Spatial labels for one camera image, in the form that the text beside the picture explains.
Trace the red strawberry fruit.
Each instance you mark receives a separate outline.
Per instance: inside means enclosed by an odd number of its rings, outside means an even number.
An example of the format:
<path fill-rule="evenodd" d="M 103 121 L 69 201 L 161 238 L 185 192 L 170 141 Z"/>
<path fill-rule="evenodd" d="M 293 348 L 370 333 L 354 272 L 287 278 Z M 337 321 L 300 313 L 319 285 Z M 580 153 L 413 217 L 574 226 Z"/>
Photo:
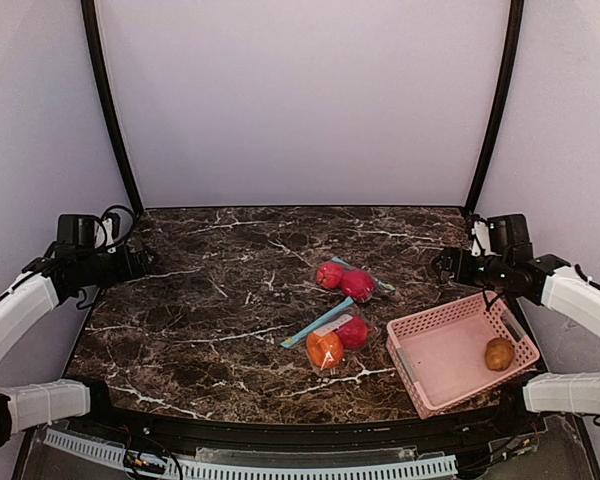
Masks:
<path fill-rule="evenodd" d="M 366 344 L 369 334 L 367 323 L 358 316 L 354 316 L 347 323 L 335 331 L 345 350 L 356 350 Z"/>

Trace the orange tangerine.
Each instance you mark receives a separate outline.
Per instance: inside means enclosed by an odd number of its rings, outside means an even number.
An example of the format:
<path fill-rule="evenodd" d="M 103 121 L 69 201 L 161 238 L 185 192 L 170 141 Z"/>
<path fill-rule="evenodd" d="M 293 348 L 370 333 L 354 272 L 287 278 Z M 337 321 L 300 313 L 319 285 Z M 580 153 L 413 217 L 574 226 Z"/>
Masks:
<path fill-rule="evenodd" d="M 334 332 L 320 336 L 310 333 L 306 340 L 309 359 L 319 369 L 332 369 L 337 367 L 344 357 L 344 347 Z"/>

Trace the clear zip bag blue zipper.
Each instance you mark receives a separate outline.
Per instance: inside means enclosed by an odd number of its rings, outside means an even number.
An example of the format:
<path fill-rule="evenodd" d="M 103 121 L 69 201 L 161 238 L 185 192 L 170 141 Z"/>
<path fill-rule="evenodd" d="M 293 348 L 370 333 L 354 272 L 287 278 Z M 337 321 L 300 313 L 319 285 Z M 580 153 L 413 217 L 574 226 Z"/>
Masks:
<path fill-rule="evenodd" d="M 332 257 L 318 267 L 315 281 L 324 289 L 340 290 L 356 303 L 367 303 L 374 297 L 391 296 L 397 292 L 393 285 L 338 257 Z"/>

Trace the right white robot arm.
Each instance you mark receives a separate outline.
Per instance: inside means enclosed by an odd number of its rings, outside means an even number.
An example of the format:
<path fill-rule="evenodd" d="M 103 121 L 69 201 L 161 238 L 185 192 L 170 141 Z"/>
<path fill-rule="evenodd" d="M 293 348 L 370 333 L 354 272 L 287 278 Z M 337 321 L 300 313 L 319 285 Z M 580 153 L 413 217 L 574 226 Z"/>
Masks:
<path fill-rule="evenodd" d="M 556 255 L 536 257 L 524 215 L 474 215 L 469 238 L 469 249 L 445 247 L 432 260 L 441 281 L 525 298 L 600 338 L 600 283 Z M 600 372 L 544 373 L 529 380 L 522 395 L 529 412 L 590 415 L 600 426 Z"/>

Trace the red tomato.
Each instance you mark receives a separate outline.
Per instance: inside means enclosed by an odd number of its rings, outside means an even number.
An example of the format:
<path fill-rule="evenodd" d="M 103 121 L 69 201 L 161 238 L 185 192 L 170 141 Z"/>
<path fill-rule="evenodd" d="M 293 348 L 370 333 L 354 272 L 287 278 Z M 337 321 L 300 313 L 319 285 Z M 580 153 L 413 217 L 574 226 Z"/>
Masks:
<path fill-rule="evenodd" d="M 362 270 L 350 270 L 344 273 L 340 284 L 341 291 L 355 302 L 369 301 L 375 291 L 373 278 Z"/>

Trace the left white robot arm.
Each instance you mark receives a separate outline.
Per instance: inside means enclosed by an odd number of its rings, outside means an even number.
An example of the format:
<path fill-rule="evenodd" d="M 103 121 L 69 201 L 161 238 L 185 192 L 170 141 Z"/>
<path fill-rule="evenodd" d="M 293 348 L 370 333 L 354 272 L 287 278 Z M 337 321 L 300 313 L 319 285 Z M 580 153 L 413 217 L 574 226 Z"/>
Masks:
<path fill-rule="evenodd" d="M 105 292 L 149 274 L 157 255 L 142 244 L 129 245 L 131 234 L 120 230 L 121 214 L 134 213 L 112 205 L 101 215 L 59 216 L 55 241 L 0 294 L 0 363 L 68 299 L 77 299 L 78 309 L 88 309 L 95 302 L 87 297 L 87 289 Z M 0 448 L 21 431 L 87 415 L 107 398 L 101 383 L 81 380 L 0 387 Z"/>

